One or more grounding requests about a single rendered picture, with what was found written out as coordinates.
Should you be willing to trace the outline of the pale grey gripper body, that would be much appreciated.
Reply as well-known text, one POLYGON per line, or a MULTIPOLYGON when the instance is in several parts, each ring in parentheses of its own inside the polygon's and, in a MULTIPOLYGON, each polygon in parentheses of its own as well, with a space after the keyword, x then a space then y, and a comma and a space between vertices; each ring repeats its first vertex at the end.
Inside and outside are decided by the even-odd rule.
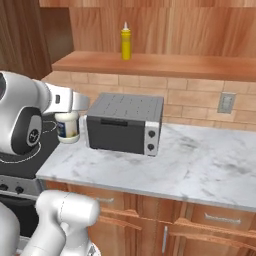
POLYGON ((90 98, 76 91, 72 92, 71 111, 85 111, 89 108, 90 98))

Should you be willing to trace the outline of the black and silver stove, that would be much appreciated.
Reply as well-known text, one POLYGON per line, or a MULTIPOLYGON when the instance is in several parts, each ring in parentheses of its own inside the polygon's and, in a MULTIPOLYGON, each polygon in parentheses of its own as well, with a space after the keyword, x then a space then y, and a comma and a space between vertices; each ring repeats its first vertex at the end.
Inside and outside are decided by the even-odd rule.
POLYGON ((35 203, 44 190, 44 184, 36 173, 59 145, 56 127, 53 115, 44 116, 40 142, 30 153, 22 156, 0 153, 0 184, 8 186, 7 191, 0 190, 0 202, 19 220, 19 250, 26 246, 38 225, 35 203), (17 194, 17 186, 21 186, 24 192, 17 194))

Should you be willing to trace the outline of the white mayonnaise jar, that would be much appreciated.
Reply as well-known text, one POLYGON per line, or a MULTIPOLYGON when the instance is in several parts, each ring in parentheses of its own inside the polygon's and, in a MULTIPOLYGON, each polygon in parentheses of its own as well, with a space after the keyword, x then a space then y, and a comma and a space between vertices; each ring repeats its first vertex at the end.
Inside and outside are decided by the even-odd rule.
POLYGON ((76 111, 70 113, 56 113, 57 136, 61 143, 72 144, 80 139, 79 114, 76 111))

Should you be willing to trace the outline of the grey toaster oven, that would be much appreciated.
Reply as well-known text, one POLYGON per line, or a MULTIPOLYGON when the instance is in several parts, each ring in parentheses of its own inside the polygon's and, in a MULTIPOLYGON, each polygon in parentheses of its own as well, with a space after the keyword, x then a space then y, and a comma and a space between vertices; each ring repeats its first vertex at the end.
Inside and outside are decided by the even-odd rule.
POLYGON ((86 124, 88 116, 143 121, 145 135, 142 155, 156 156, 162 127, 163 104, 164 98, 161 96, 101 93, 84 116, 87 146, 90 147, 86 124), (149 137, 149 131, 155 131, 155 137, 149 137), (155 148, 150 151, 148 144, 153 144, 155 148))

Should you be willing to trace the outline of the dark toaster oven door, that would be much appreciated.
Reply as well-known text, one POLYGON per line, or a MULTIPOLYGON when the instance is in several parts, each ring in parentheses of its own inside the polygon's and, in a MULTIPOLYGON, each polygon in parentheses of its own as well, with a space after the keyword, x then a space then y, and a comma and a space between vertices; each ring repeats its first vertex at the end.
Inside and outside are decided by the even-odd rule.
POLYGON ((143 121, 124 120, 128 126, 102 125, 98 117, 86 120, 89 145, 93 149, 104 149, 128 153, 144 153, 145 127, 143 121))

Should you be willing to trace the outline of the yellow mustard bottle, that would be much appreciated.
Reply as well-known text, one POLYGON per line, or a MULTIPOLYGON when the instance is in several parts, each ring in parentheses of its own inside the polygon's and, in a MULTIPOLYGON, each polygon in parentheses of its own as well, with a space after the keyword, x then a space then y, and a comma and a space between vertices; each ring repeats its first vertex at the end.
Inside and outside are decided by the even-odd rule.
POLYGON ((128 23, 125 22, 121 30, 121 55, 123 60, 131 58, 131 30, 128 23))

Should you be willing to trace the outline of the wooden drawer front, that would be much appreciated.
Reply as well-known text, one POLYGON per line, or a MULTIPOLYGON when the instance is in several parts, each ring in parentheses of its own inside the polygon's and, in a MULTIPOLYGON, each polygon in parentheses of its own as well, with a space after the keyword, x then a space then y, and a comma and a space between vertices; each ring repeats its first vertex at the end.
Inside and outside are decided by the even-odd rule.
POLYGON ((251 229, 255 214, 253 212, 235 210, 230 208, 188 203, 185 217, 193 223, 221 227, 226 229, 248 231, 251 229), (236 225, 214 220, 207 220, 204 217, 204 213, 217 217, 241 219, 241 224, 236 225))
POLYGON ((73 192, 82 195, 86 195, 91 198, 114 198, 113 203, 100 203, 100 206, 103 208, 108 208, 116 211, 124 211, 124 194, 122 192, 117 192, 108 189, 101 189, 95 187, 88 187, 82 185, 73 185, 67 184, 63 182, 55 182, 55 181, 46 181, 46 187, 48 189, 61 190, 65 192, 73 192))

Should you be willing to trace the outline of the wooden cupboard door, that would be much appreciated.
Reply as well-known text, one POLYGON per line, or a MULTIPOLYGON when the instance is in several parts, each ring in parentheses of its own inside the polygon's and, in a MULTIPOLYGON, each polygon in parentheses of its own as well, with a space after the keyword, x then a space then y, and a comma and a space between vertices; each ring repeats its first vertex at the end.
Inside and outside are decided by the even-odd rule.
POLYGON ((256 256, 256 230, 229 229, 179 218, 169 234, 179 240, 178 256, 256 256))
POLYGON ((134 211, 103 208, 89 235, 102 256, 162 256, 164 226, 134 211))

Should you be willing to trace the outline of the wooden wall cabinet door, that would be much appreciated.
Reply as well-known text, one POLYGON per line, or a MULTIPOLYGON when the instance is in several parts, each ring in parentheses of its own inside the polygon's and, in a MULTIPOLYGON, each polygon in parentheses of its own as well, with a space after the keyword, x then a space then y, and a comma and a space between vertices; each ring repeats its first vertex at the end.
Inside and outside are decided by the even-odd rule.
POLYGON ((39 80, 51 72, 39 0, 0 0, 0 70, 39 80))

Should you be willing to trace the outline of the open wooden wall cabinet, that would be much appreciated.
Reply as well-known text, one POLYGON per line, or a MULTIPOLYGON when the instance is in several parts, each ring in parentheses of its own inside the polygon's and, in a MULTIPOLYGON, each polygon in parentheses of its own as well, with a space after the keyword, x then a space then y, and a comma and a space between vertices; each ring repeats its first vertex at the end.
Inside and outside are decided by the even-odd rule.
POLYGON ((57 71, 256 81, 256 0, 39 0, 68 12, 57 71), (121 30, 131 30, 131 58, 121 30))

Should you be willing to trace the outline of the grey wall outlet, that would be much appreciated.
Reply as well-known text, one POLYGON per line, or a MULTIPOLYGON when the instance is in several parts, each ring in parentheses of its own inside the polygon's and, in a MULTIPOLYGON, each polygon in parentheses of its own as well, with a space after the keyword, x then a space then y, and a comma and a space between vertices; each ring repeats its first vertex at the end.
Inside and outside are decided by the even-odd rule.
POLYGON ((222 92, 218 104, 218 113, 230 114, 232 112, 236 94, 230 92, 222 92))

